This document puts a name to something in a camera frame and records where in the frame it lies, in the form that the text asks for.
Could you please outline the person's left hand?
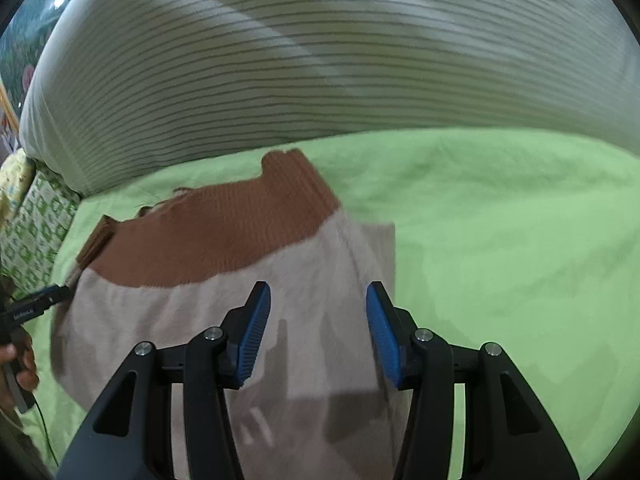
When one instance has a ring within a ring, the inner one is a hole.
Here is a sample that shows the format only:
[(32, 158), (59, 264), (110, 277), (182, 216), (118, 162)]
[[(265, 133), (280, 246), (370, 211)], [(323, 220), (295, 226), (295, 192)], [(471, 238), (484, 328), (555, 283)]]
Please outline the person's left hand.
[[(33, 393), (40, 382), (37, 373), (34, 348), (32, 348), (32, 337), (24, 328), (19, 328), (12, 334), (10, 344), (1, 346), (1, 365), (11, 364), (14, 361), (21, 363), (18, 373), (15, 375), (17, 385), (25, 391)], [(15, 410), (16, 404), (9, 385), (1, 374), (1, 408), (6, 413)]]

